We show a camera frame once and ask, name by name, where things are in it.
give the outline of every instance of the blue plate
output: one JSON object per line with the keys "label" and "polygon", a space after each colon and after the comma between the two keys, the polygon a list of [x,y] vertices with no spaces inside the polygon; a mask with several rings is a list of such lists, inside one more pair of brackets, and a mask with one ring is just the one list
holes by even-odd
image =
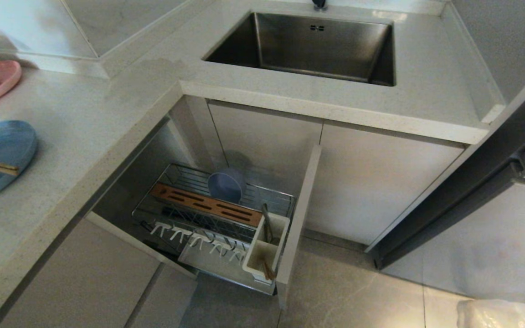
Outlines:
{"label": "blue plate", "polygon": [[[34,157],[37,144],[36,131],[29,123],[0,122],[0,163],[18,166],[21,174]],[[16,178],[9,174],[0,174],[0,191]]]}

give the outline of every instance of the wire dish rack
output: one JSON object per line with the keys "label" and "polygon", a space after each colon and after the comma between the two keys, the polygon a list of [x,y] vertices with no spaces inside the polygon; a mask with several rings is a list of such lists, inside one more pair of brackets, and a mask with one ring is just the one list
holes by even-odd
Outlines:
{"label": "wire dish rack", "polygon": [[[212,197],[208,190],[208,177],[210,177],[208,172],[181,164],[170,164],[154,185],[161,182],[171,187]],[[247,244],[252,242],[256,227],[158,199],[150,194],[154,185],[133,210],[134,218],[148,220],[153,224],[163,220],[172,220],[188,228],[206,230]],[[238,205],[252,210],[261,210],[263,204],[267,204],[268,211],[271,213],[292,218],[296,198],[280,191],[247,183],[246,193]]]}

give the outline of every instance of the white quartz countertop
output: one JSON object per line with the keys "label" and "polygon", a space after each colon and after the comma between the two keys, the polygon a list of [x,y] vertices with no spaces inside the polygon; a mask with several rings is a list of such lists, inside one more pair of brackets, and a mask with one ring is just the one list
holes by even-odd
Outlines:
{"label": "white quartz countertop", "polygon": [[[394,21],[395,87],[204,62],[250,11]],[[108,80],[24,69],[0,121],[38,133],[31,166],[0,192],[0,306],[58,233],[184,94],[429,137],[487,133],[439,17],[307,4],[219,0]]]}

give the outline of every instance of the gray refrigerator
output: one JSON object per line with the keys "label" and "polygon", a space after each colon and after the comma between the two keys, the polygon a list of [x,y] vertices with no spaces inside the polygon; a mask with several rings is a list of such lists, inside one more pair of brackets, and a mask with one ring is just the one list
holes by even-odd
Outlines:
{"label": "gray refrigerator", "polygon": [[525,102],[371,255],[392,276],[525,302]]}

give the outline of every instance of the white wall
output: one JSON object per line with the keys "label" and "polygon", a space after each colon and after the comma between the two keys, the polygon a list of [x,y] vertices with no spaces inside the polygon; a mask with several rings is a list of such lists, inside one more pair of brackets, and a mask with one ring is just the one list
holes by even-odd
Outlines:
{"label": "white wall", "polygon": [[504,98],[525,85],[525,0],[453,0]]}
{"label": "white wall", "polygon": [[[312,0],[275,0],[312,4]],[[327,6],[361,7],[368,9],[402,11],[440,15],[444,3],[450,0],[327,0]]]}
{"label": "white wall", "polygon": [[60,0],[0,0],[0,50],[96,56]]}
{"label": "white wall", "polygon": [[125,41],[185,0],[65,0],[99,55]]}

